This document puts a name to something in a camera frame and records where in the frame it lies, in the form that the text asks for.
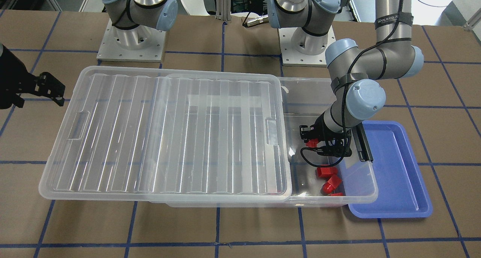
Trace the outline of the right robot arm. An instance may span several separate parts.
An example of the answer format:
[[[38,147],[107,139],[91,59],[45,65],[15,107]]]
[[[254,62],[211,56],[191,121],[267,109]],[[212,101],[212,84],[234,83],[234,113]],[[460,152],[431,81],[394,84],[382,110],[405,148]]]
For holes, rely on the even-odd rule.
[[[176,0],[101,0],[110,18],[107,43],[100,51],[106,60],[105,51],[121,54],[141,55],[142,50],[153,49],[159,55],[163,40],[158,36],[169,31],[178,15]],[[21,94],[31,94],[53,100],[58,106],[65,104],[65,85],[49,72],[33,75],[25,64],[5,45],[1,45],[1,109],[11,106],[22,108],[25,100]]]

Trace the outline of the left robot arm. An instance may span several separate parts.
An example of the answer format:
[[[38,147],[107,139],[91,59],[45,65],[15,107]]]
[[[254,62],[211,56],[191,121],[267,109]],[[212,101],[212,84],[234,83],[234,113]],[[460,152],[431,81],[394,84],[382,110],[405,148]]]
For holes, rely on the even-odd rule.
[[[340,8],[341,0],[267,0],[271,27],[295,28],[299,52],[325,54],[336,100],[313,125],[300,127],[311,148],[345,139],[347,131],[383,108],[386,94],[379,80],[416,75],[424,62],[420,48],[411,44],[411,0],[375,0],[377,41],[364,50],[349,38],[322,47]]]

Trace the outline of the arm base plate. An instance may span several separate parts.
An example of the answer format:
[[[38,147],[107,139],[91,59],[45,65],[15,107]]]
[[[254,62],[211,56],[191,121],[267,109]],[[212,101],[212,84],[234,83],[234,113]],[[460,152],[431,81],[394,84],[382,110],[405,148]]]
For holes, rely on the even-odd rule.
[[[333,27],[323,36],[312,36],[302,28],[278,29],[283,66],[326,67],[326,50],[336,40]]]
[[[109,20],[97,59],[122,62],[162,62],[166,42],[166,31],[146,26],[132,30],[120,30]]]

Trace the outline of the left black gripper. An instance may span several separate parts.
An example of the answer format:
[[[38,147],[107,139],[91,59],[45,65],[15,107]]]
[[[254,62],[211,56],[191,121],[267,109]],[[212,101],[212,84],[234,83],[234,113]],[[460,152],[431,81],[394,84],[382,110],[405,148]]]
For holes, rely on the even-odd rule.
[[[335,121],[332,116],[328,115],[330,122],[333,122],[337,127],[336,131],[332,131],[325,120],[326,113],[321,114],[315,121],[314,126],[300,125],[299,136],[303,141],[318,139],[324,141],[327,146],[350,146],[351,145],[351,130],[349,127],[342,128]]]

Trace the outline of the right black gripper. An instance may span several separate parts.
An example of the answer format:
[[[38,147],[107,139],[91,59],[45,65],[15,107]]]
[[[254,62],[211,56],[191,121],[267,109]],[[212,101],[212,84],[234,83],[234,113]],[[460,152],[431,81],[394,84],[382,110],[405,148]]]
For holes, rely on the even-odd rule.
[[[25,100],[17,95],[19,93],[48,97],[60,107],[65,104],[65,85],[61,81],[49,72],[39,76],[29,73],[25,64],[1,44],[0,108],[8,109],[12,105],[23,108]]]

